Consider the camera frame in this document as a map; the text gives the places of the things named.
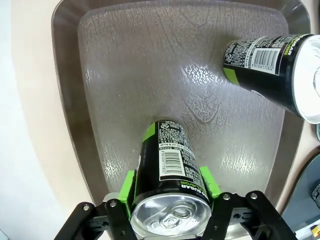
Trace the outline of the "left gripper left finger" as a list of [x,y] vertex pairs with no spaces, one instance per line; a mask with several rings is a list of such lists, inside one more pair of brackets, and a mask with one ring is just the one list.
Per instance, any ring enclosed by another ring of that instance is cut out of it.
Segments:
[[98,206],[79,203],[70,214],[56,240],[97,240],[107,232],[112,240],[135,240],[131,224],[136,170],[130,170],[119,193],[109,193]]

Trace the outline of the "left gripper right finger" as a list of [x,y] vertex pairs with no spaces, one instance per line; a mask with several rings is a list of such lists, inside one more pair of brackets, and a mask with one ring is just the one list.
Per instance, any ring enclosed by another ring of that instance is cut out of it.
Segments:
[[237,193],[221,192],[206,166],[200,167],[211,207],[203,240],[224,240],[230,224],[240,224],[253,240],[295,240],[296,235],[259,190],[244,197]]

